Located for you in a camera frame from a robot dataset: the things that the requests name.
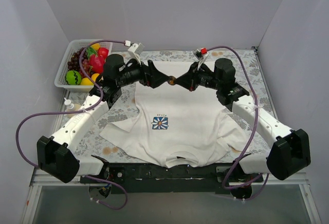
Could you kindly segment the small round brooch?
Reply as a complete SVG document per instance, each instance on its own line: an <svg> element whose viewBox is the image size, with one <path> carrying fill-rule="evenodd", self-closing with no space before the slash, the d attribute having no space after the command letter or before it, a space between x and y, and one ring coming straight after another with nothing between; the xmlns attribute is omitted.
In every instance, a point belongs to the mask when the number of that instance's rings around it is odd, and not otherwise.
<svg viewBox="0 0 329 224"><path fill-rule="evenodd" d="M169 76L168 84L175 85L176 84L176 78L174 76Z"/></svg>

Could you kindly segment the white t-shirt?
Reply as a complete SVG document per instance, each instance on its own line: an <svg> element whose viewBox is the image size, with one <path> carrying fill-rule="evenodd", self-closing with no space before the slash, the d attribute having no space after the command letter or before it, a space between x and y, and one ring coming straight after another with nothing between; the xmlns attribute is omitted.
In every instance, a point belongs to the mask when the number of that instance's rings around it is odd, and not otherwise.
<svg viewBox="0 0 329 224"><path fill-rule="evenodd" d="M247 143L214 90L137 84L135 104L136 117L109 123L101 137L145 162L201 167L219 162L231 150L242 151Z"/></svg>

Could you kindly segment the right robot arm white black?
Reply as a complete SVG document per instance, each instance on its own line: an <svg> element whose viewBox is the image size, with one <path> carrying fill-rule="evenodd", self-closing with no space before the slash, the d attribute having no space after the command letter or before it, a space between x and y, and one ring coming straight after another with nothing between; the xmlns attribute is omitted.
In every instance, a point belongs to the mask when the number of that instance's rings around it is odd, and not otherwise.
<svg viewBox="0 0 329 224"><path fill-rule="evenodd" d="M285 180L310 165L308 134L302 129L293 130L282 124L259 107L255 98L235 80L235 68L231 60L217 59L213 70L195 62L174 82L189 91L199 86L214 89L221 105L249 125L257 126L257 133L267 142L270 152L244 156L237 165L237 172L270 173L279 180Z"/></svg>

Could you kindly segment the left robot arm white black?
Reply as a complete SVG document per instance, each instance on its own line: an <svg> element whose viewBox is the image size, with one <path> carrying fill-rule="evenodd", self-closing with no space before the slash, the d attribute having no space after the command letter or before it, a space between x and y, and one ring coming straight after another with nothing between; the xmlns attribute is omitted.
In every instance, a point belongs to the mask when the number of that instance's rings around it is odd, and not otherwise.
<svg viewBox="0 0 329 224"><path fill-rule="evenodd" d="M106 114L119 99L124 86L139 82L157 88L170 77L160 72L149 60L147 64L136 59L124 62L123 56L111 54L106 58L103 73L97 77L79 113L72 116L50 137L42 136L37 142L39 168L63 183L76 176L95 175L106 179L109 163L99 157L77 158L74 155L79 143L94 123Z"/></svg>

